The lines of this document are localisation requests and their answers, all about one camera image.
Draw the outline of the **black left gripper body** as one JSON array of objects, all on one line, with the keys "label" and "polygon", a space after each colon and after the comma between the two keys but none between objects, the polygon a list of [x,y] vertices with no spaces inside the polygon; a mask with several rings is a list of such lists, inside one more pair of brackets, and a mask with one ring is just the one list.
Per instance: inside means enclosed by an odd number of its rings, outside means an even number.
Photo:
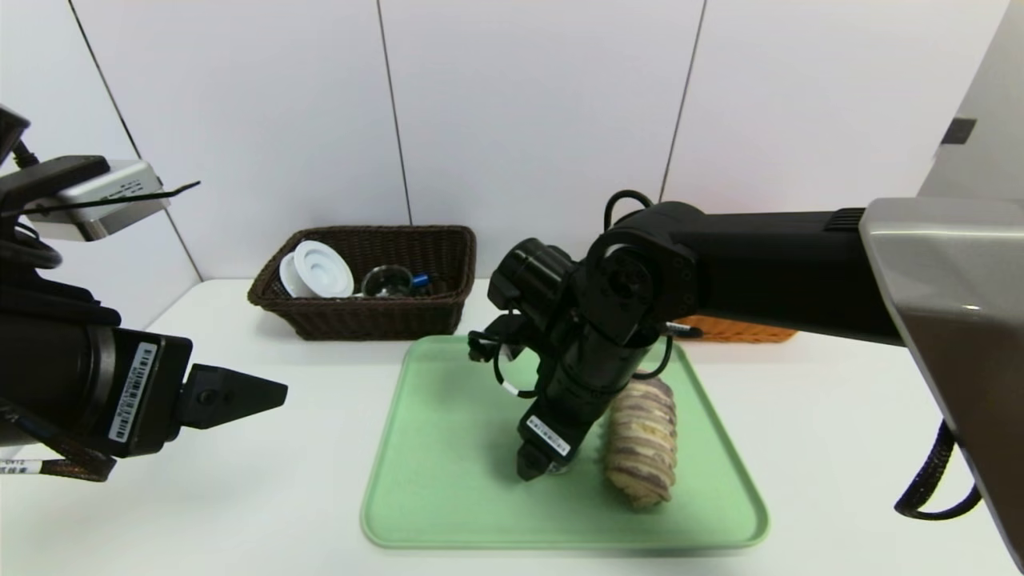
[{"label": "black left gripper body", "polygon": [[51,318],[2,316],[2,444],[63,438],[113,457],[175,437],[193,346],[183,337]]}]

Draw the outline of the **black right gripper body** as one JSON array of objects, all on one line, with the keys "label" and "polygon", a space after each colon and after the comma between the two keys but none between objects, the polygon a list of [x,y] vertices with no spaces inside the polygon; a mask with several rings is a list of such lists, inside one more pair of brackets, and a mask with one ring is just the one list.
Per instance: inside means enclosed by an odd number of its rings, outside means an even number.
[{"label": "black right gripper body", "polygon": [[567,466],[592,427],[618,394],[617,358],[541,358],[537,396],[517,426],[523,441],[548,453],[552,464]]}]

